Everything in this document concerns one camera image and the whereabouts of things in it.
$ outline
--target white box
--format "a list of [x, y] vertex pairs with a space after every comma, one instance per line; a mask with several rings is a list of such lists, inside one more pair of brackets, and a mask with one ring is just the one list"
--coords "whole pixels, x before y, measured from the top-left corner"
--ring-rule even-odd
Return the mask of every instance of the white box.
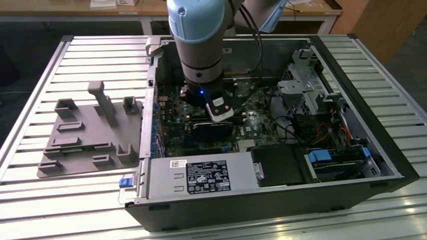
[[139, 0], [118, 0], [118, 5], [135, 6]]
[[116, 9], [116, 0], [91, 0], [91, 11]]

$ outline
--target screw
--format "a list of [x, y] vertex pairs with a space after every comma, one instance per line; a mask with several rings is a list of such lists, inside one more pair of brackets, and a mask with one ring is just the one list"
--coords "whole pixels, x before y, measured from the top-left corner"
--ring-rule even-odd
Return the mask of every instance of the screw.
[[186, 15], [186, 8], [180, 7], [178, 10], [179, 15]]

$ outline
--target barcode sticker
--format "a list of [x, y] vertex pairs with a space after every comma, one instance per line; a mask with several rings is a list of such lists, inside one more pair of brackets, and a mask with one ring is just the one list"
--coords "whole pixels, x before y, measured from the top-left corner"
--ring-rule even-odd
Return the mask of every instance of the barcode sticker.
[[171, 161], [171, 169], [174, 168], [184, 168], [187, 164], [187, 160], [172, 160]]

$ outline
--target slotted metal table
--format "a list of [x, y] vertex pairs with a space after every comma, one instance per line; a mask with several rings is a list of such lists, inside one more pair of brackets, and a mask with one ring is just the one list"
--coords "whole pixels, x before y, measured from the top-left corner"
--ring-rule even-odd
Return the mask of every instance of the slotted metal table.
[[[95, 104], [88, 81], [103, 80], [114, 102], [127, 96], [144, 101], [147, 37], [75, 36], [60, 42], [0, 150], [0, 239], [427, 238], [427, 115], [360, 41], [347, 35], [320, 38], [420, 175], [400, 190], [336, 212], [151, 233], [119, 201], [119, 180], [135, 169], [39, 179], [57, 99]], [[131, 196], [132, 189], [124, 193]]]

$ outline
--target robotic arm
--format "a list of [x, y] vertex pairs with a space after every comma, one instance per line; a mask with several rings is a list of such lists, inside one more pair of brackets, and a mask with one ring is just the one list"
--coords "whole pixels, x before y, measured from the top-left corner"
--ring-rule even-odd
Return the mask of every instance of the robotic arm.
[[247, 26], [242, 5], [260, 32], [272, 32], [287, 0], [167, 0], [187, 88], [194, 105], [206, 106], [214, 122], [232, 117], [234, 99], [224, 84], [223, 36], [235, 23]]

